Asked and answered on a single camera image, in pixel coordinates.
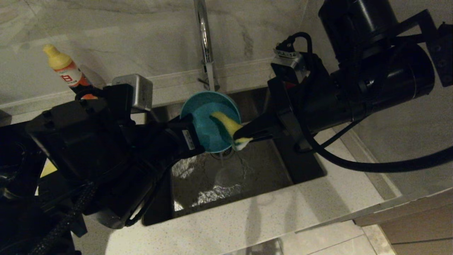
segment kitchen sink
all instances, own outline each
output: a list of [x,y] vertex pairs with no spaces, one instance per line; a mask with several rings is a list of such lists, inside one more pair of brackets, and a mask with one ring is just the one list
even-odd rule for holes
[[[267,88],[229,94],[241,112],[243,123],[262,114],[268,105]],[[153,117],[166,122],[179,115],[182,103],[154,108]],[[176,163],[168,174],[169,187],[162,202],[171,198],[171,214],[179,217],[237,200],[275,191],[325,175],[313,155],[292,155],[294,142],[284,140],[251,142],[243,150],[204,153]],[[142,221],[151,225],[164,212],[150,208]]]

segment teal bowl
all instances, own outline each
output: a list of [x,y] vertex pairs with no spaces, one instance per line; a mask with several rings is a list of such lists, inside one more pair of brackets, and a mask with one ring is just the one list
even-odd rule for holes
[[201,145],[206,152],[218,153],[231,147],[231,144],[222,139],[219,127],[209,117],[213,112],[222,112],[237,123],[241,123],[241,115],[233,99],[213,91],[203,91],[191,96],[184,103],[180,116],[183,118],[191,113]]

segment chrome faucet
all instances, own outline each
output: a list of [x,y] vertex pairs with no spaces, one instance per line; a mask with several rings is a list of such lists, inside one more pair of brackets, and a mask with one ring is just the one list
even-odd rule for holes
[[206,2],[204,0],[193,0],[193,3],[195,4],[195,14],[197,16],[203,54],[204,77],[199,78],[198,81],[204,84],[206,90],[216,91],[220,86],[217,84],[214,71],[214,57],[212,55],[211,35],[209,34],[209,23],[207,21]]

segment yellow bottle cap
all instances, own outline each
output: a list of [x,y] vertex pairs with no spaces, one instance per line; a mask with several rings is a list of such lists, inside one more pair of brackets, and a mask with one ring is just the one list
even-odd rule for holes
[[65,53],[61,53],[52,44],[46,44],[43,47],[43,52],[48,56],[48,64],[54,70],[63,69],[72,63],[71,57]]

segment dish soap bottle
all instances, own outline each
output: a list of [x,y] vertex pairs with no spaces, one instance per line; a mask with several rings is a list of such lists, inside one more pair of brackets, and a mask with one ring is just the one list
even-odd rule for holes
[[[52,44],[44,45],[43,51],[48,56],[49,66],[60,75],[74,93],[79,93],[88,88],[95,88],[77,67],[71,57],[60,52]],[[82,99],[97,99],[92,94],[87,94]]]

